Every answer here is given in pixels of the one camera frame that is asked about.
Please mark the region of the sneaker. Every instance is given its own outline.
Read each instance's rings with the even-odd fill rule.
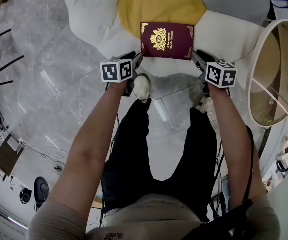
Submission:
[[[198,111],[201,113],[207,113],[208,118],[210,121],[214,121],[217,119],[216,113],[215,113],[215,108],[214,108],[214,103],[211,98],[202,98],[200,101],[199,105],[196,107]]]
[[[134,94],[141,102],[148,100],[150,95],[150,82],[149,78],[145,74],[140,74],[136,77],[134,82]]]

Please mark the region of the hand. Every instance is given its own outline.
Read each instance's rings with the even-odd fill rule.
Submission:
[[[209,95],[212,99],[220,95],[227,95],[226,89],[218,88],[212,85],[211,83],[208,83],[208,88],[209,88]]]
[[[121,93],[121,95],[123,95],[124,90],[126,89],[126,86],[127,86],[127,81],[123,81],[120,83],[112,82],[109,84],[108,89],[113,90],[113,91],[118,92],[118,93]]]

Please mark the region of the beige shirt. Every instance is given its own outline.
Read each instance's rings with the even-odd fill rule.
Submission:
[[[248,224],[254,240],[279,239],[279,221],[267,197],[253,202]],[[46,202],[31,221],[27,240],[181,240],[200,225],[198,217],[177,199],[150,194],[110,211],[104,227],[85,233],[86,225],[77,212]]]

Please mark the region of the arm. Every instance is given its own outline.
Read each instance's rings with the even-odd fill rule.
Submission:
[[[214,102],[232,194],[232,207],[242,204],[251,164],[251,141],[246,125],[240,117],[226,90],[209,84],[210,96]],[[254,147],[253,177],[249,199],[266,195],[262,183],[259,158]]]
[[[85,227],[126,83],[110,84],[88,116],[71,146],[64,171],[47,199],[76,211]]]

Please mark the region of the floor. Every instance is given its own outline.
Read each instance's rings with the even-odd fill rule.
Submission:
[[[78,129],[104,92],[98,66],[105,58],[71,33],[63,0],[10,0],[0,7],[0,33],[9,28],[11,34],[0,38],[0,67],[20,55],[25,59],[0,73],[0,83],[14,81],[0,87],[5,124],[14,137],[55,161],[65,162]],[[149,158],[153,176],[165,180],[182,156],[189,109],[199,103],[202,93],[193,77],[149,77],[153,99],[148,112]],[[259,146],[263,130],[251,121],[245,91],[237,86],[231,96]],[[134,100],[133,96],[122,98],[120,118]],[[212,125],[220,140],[217,121]],[[36,175],[49,174],[60,165],[28,148],[19,164],[17,178],[26,186]]]

